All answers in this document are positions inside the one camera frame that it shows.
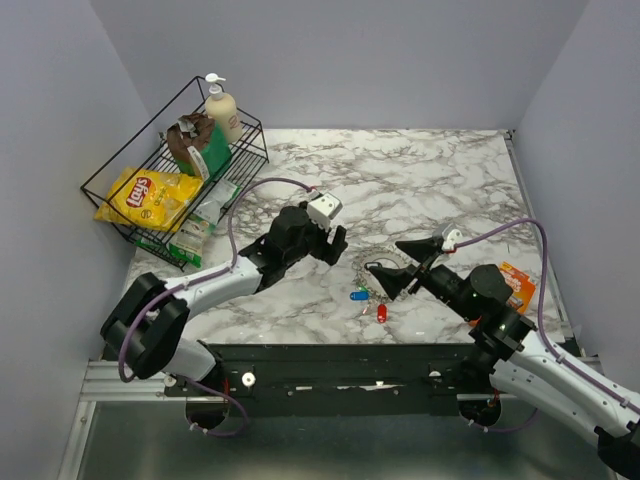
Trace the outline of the metal disc with keyrings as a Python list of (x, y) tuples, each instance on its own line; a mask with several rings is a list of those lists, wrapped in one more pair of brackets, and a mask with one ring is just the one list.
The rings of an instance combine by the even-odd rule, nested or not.
[(352, 261), (354, 282), (356, 287), (368, 291), (376, 298), (387, 298), (387, 294), (376, 278), (367, 269), (370, 265), (384, 268), (401, 269), (409, 263), (409, 259), (393, 248), (372, 248), (356, 252)]

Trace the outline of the red key tag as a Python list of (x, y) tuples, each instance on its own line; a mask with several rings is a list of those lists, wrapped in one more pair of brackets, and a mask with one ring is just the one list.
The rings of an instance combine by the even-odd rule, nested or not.
[(376, 313), (376, 318), (377, 318), (377, 322), (380, 324), (384, 324), (387, 322), (388, 319), (388, 308), (385, 304), (380, 304), (377, 307), (377, 313)]

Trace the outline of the blue key tag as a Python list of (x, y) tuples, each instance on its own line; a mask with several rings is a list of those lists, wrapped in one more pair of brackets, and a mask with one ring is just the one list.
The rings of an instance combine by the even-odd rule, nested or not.
[(350, 299), (352, 301), (367, 301), (369, 293), (367, 291), (354, 291), (350, 293)]

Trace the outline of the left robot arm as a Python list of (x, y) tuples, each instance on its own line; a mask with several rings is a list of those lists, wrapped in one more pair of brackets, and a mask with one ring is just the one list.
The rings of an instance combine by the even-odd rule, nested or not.
[(140, 275), (104, 322), (101, 337), (139, 379), (163, 372), (187, 378), (201, 395), (214, 393), (222, 380), (221, 357), (204, 342), (184, 338), (187, 322), (272, 287), (306, 256), (335, 265), (348, 246), (345, 228), (331, 226), (342, 207), (329, 194), (286, 206), (266, 234), (223, 265), (168, 280)]

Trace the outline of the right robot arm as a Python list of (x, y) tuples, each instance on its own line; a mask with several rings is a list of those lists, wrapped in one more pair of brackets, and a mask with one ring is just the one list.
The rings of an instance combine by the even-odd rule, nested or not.
[(497, 265), (480, 265), (460, 277), (436, 262), (445, 253), (442, 238), (396, 245), (411, 264), (392, 269), (370, 262), (366, 268), (390, 299), (426, 289), (474, 322), (473, 346), (459, 367), (467, 389), (491, 385), (529, 402), (594, 443), (599, 459), (617, 474), (638, 478), (638, 393), (543, 338), (541, 327), (510, 305), (512, 290)]

